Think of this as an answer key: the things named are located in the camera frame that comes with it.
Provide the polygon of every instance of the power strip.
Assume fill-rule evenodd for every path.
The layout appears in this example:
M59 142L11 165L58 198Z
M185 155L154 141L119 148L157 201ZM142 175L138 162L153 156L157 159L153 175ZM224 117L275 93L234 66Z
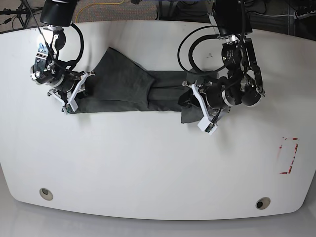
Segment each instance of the power strip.
M294 13L294 18L298 19L298 20L301 20L301 19L304 19L304 18L307 18L307 17L310 17L310 16L316 16L316 10L308 12L308 13L301 13L299 11L296 11Z
M294 13L294 18L295 19L304 19L310 16L315 16L316 15L316 3L312 3L309 6L301 6L298 8L298 10L295 11Z

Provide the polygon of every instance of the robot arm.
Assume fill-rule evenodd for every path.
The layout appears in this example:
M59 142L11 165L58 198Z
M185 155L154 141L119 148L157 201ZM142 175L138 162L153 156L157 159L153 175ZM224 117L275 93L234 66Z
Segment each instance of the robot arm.
M42 30L44 38L39 43L35 63L31 68L31 78L37 84L52 87L48 96L53 96L62 104L68 113L75 112L78 106L75 97L85 93L84 82L94 73L72 71L82 57L84 50L83 35L80 29L71 22L77 0L46 0L40 21L47 24ZM76 60L64 62L59 60L59 51L66 43L63 27L72 26L79 34L80 51Z
M246 34L252 32L250 22L244 11L243 0L209 0L207 3L210 22L214 26L215 35L206 35L197 39L189 50L189 62L195 72L186 70L180 61L180 49L184 41L194 32L212 28L202 27L190 33L180 44L178 61L183 70L196 76L202 76L203 83L185 81L183 85L189 86L192 91L186 93L179 100L182 106L201 107L203 119L198 126L202 131L213 134L217 129L217 121L230 111L231 106L244 104L249 107L256 106L265 96L262 76L251 39ZM224 66L204 72L193 60L195 47L205 40L226 40L222 49ZM218 72L223 68L228 69L227 77L213 79L206 77L211 72Z

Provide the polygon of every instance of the screw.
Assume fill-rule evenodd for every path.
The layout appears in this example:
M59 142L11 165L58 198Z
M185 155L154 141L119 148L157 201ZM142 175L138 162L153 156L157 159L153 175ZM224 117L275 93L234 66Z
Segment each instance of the screw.
M37 71L37 72L35 73L35 77L37 77L37 78L40 77L40 72L39 72L39 71Z

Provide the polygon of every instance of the dark gray cloth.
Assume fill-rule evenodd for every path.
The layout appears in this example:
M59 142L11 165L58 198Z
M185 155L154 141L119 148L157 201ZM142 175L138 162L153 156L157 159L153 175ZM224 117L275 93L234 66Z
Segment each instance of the dark gray cloth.
M123 111L175 111L181 112L181 123L199 121L200 108L182 108L179 97L187 91L182 82L195 78L182 71L144 71L118 51L108 48L88 77L87 97L78 99L74 113Z

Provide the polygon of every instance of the gray floor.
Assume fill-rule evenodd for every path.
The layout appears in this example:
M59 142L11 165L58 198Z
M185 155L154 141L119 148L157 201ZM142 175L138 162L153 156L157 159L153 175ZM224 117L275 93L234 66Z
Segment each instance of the gray floor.
M45 0L28 0L31 7L40 7L44 5ZM80 0L76 7L73 21L75 22L77 13L85 6L96 2L121 2L121 0ZM10 8L16 10L20 5L20 0L0 0L0 9ZM95 5L86 8L80 13L78 22L90 21L115 21L115 20L154 20L156 18L156 6L154 1L143 0L139 5L134 5L130 0L126 0L120 5ZM0 24L12 16L0 15ZM29 26L34 26L32 19ZM20 28L18 19L14 21L13 27ZM11 30L12 22L0 25L0 32Z

